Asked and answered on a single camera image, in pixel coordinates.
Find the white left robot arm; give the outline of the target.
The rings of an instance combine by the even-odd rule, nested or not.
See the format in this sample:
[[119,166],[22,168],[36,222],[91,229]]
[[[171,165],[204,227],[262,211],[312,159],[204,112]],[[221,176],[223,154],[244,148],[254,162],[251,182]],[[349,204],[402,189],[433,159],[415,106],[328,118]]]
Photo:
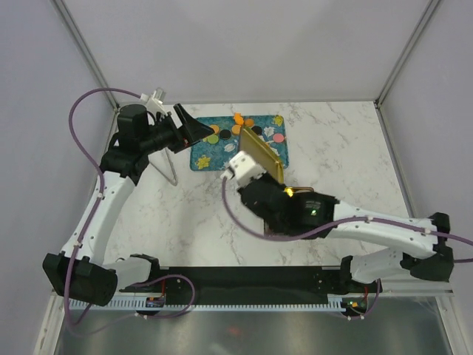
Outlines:
[[98,182],[71,238],[57,254],[47,254],[45,271],[56,293],[67,300],[105,306],[117,291],[139,285],[144,291],[160,287],[159,261],[145,254],[106,264],[106,246],[115,223],[141,175],[149,156],[162,149],[178,153],[214,134],[191,117],[180,104],[170,113],[142,104],[124,106],[118,114],[118,130],[112,136],[98,167]]

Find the dark cookie tin box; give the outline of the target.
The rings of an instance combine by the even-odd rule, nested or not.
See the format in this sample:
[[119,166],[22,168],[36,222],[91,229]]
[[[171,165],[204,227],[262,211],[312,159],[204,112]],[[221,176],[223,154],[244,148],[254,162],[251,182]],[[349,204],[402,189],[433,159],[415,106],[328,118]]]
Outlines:
[[[295,194],[300,194],[303,192],[314,192],[313,187],[309,186],[286,186],[284,192],[289,196],[292,197]],[[271,230],[270,225],[265,220],[264,221],[264,235],[274,234],[274,231]]]

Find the gold tin lid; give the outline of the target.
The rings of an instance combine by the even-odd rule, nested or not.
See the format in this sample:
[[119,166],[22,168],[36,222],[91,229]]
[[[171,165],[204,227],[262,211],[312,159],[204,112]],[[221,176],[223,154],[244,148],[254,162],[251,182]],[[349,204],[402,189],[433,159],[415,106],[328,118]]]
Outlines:
[[284,182],[284,166],[281,158],[247,126],[240,129],[239,151],[248,153],[278,183]]

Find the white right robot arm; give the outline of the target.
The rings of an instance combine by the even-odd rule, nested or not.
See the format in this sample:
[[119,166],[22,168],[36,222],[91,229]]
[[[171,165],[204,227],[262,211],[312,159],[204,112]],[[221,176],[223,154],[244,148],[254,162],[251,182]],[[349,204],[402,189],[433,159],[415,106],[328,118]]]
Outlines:
[[270,240],[352,239],[382,246],[341,261],[338,283],[345,291],[397,274],[447,282],[454,268],[453,251],[443,234],[449,216],[403,219],[379,214],[312,189],[290,188],[270,175],[252,178],[237,189],[242,204],[265,222]]

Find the metal tongs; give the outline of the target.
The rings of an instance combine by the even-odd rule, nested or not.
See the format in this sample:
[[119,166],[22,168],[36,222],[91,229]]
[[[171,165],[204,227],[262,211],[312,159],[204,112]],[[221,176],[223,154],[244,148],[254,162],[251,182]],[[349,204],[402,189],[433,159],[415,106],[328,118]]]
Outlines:
[[178,185],[177,172],[171,159],[170,151],[163,149],[150,155],[149,163],[172,186]]

